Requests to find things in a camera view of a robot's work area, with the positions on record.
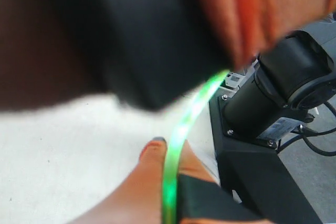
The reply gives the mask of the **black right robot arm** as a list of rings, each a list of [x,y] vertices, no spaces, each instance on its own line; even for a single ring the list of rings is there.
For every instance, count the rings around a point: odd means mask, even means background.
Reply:
[[[261,88],[301,107],[334,81],[330,58],[297,28],[335,0],[1,0],[1,110],[114,94],[160,110],[260,54]]]

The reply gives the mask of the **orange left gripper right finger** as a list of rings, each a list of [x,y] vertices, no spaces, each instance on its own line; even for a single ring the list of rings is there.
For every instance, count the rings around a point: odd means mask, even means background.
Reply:
[[[178,222],[265,223],[265,219],[223,191],[185,142],[179,166]]]

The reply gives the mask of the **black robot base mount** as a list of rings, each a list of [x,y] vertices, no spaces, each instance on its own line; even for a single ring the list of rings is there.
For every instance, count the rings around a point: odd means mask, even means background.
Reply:
[[[224,132],[224,103],[219,91],[209,102],[222,189],[235,190],[244,206],[275,223],[321,223],[273,148],[238,141]]]

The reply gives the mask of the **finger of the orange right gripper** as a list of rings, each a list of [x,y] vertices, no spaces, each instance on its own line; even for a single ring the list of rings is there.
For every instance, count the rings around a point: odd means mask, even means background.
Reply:
[[[1,109],[112,93],[160,110],[231,60],[199,0],[1,0]]]
[[[335,0],[199,0],[234,68],[291,30],[335,10]]]

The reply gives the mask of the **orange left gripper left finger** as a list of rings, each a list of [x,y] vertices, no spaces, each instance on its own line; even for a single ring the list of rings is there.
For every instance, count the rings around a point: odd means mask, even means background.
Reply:
[[[149,141],[137,166],[122,184],[72,223],[161,223],[165,154],[164,138]]]

